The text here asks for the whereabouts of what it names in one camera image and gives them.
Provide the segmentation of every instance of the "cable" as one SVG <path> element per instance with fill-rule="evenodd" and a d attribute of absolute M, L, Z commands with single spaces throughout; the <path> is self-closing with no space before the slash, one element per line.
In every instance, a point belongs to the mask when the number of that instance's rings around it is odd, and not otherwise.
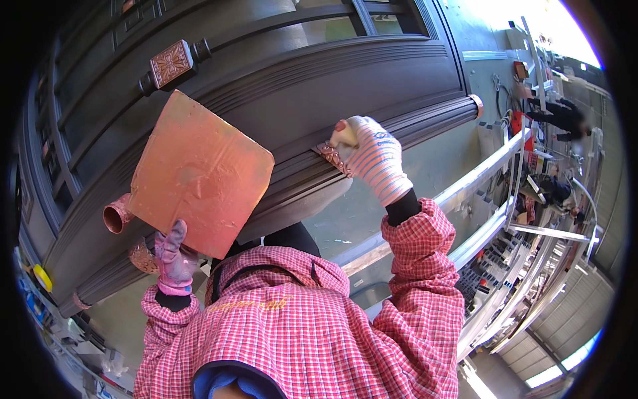
<path fill-rule="evenodd" d="M 492 74 L 492 83 L 494 83 L 494 90 L 496 91 L 496 111 L 498 112 L 498 117 L 503 117 L 501 113 L 501 105 L 499 104 L 499 92 L 501 91 L 501 77 L 497 74 Z"/>

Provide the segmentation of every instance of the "cardboard piece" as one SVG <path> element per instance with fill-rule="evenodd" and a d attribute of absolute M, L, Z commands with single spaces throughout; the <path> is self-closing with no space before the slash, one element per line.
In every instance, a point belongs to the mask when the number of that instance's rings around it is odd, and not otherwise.
<path fill-rule="evenodd" d="M 223 259 L 273 166 L 268 150 L 175 90 L 135 169 L 128 208 L 164 234 L 183 219 L 184 245 Z"/>

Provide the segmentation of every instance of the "pink glove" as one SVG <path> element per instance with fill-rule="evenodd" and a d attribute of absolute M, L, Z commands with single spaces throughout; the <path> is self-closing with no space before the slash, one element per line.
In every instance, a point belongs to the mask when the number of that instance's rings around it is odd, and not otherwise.
<path fill-rule="evenodd" d="M 198 254 L 182 245 L 186 237 L 186 222 L 178 219 L 167 236 L 155 233 L 155 263 L 159 268 L 158 288 L 166 295 L 187 296 L 193 290 L 193 273 L 197 270 Z"/>
<path fill-rule="evenodd" d="M 359 147 L 346 155 L 346 166 L 374 190 L 382 206 L 400 199 L 413 187 L 401 168 L 401 143 L 369 116 L 342 119 L 335 130 L 348 127 L 356 133 Z"/>

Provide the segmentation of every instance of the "worker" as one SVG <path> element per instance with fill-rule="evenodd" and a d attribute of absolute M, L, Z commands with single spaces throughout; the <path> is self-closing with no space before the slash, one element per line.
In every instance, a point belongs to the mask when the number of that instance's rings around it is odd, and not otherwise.
<path fill-rule="evenodd" d="M 540 100 L 538 98 L 528 98 L 528 102 L 540 106 Z M 555 135 L 558 141 L 580 140 L 584 134 L 591 136 L 591 127 L 578 107 L 565 98 L 559 99 L 558 102 L 563 105 L 550 102 L 546 103 L 547 110 L 552 114 L 528 112 L 527 116 L 537 122 L 547 122 L 559 129 L 565 130 L 567 133 Z"/>
<path fill-rule="evenodd" d="M 188 226 L 177 220 L 156 233 L 160 275 L 142 299 L 136 398 L 457 397 L 464 299 L 446 256 L 454 228 L 433 200 L 417 200 L 390 133 L 369 117 L 347 124 L 359 148 L 345 163 L 386 208 L 381 232 L 394 253 L 392 297 L 374 322 L 300 223 L 229 253 L 201 310 L 191 290 L 198 256 L 181 245 Z"/>
<path fill-rule="evenodd" d="M 514 164 L 517 165 L 518 162 L 519 155 L 516 154 Z M 549 207 L 559 215 L 569 215 L 574 219 L 575 225 L 584 223 L 585 212 L 577 206 L 576 195 L 571 184 L 562 183 L 556 176 L 550 176 L 546 173 L 531 174 L 530 167 L 525 160 L 523 160 L 521 175 L 522 178 L 519 185 L 521 194 L 533 198 L 536 202 L 543 204 L 544 207 Z M 516 176 L 518 176 L 518 170 L 515 169 L 514 178 Z M 527 180 L 528 176 L 538 186 L 538 192 Z M 505 175 L 499 176 L 498 184 L 503 181 L 509 181 L 509 171 Z"/>
<path fill-rule="evenodd" d="M 562 183 L 556 176 L 548 174 L 531 175 L 531 178 L 545 197 L 545 207 L 551 206 L 560 215 L 569 214 L 575 225 L 585 221 L 585 212 L 576 205 L 576 196 L 570 184 Z"/>

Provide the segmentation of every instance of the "plaid sleeve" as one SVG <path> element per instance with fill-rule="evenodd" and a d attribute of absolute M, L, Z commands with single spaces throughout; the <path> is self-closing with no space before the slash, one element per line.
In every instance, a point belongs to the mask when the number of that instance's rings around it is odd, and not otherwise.
<path fill-rule="evenodd" d="M 382 221 L 383 238 L 394 254 L 392 298 L 373 327 L 406 356 L 405 372 L 416 397 L 455 398 L 456 347 L 463 326 L 463 296 L 454 288 L 459 275 L 446 254 L 455 231 L 430 199 L 422 211 L 397 227 Z"/>
<path fill-rule="evenodd" d="M 149 318 L 144 332 L 144 353 L 142 364 L 135 376 L 133 396 L 150 398 L 151 388 L 157 365 L 175 337 L 200 311 L 199 301 L 191 294 L 191 304 L 179 312 L 173 312 L 161 306 L 156 300 L 157 285 L 151 285 L 142 298 L 142 311 Z"/>

